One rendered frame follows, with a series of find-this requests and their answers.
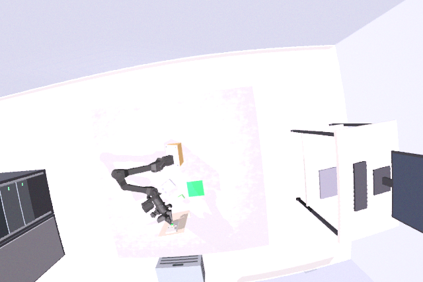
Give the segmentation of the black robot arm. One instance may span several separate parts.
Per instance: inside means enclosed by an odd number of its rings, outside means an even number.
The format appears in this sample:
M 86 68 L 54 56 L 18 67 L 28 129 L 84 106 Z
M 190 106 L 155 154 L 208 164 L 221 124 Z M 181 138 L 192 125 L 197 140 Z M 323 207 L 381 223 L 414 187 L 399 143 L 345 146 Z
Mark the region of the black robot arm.
M 128 190 L 129 192 L 140 192 L 142 194 L 147 194 L 147 200 L 142 202 L 142 209 L 147 213 L 155 206 L 160 205 L 163 200 L 160 195 L 162 193 L 158 192 L 158 189 L 153 186 L 136 186 L 133 184 L 127 184 L 125 178 L 134 174 L 139 174 L 142 172 L 161 172 L 165 166 L 170 166 L 174 164 L 173 155 L 167 155 L 162 158 L 158 158 L 155 162 L 147 164 L 145 166 L 130 168 L 130 169 L 114 169 L 111 173 L 111 176 L 116 179 L 117 183 L 120 185 L 120 188 L 124 191 Z M 151 197 L 150 197 L 151 196 Z

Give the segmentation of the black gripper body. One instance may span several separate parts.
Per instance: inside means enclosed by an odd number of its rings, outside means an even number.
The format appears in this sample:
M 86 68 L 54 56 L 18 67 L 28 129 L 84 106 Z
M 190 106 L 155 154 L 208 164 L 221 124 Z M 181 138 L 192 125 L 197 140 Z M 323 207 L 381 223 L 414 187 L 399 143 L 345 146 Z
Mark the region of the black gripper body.
M 158 209 L 160 216 L 157 218 L 157 222 L 161 223 L 165 220 L 167 220 L 167 212 L 169 212 L 169 208 L 172 208 L 172 204 L 166 204 L 165 202 L 162 202 L 160 205 L 156 206 L 155 209 Z

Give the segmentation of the green flat square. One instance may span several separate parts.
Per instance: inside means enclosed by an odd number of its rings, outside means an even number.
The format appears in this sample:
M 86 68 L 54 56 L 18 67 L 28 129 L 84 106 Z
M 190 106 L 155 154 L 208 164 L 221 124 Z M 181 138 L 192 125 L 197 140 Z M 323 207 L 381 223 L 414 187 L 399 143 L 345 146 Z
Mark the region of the green flat square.
M 188 189 L 188 197 L 204 195 L 202 180 L 195 182 L 186 182 Z

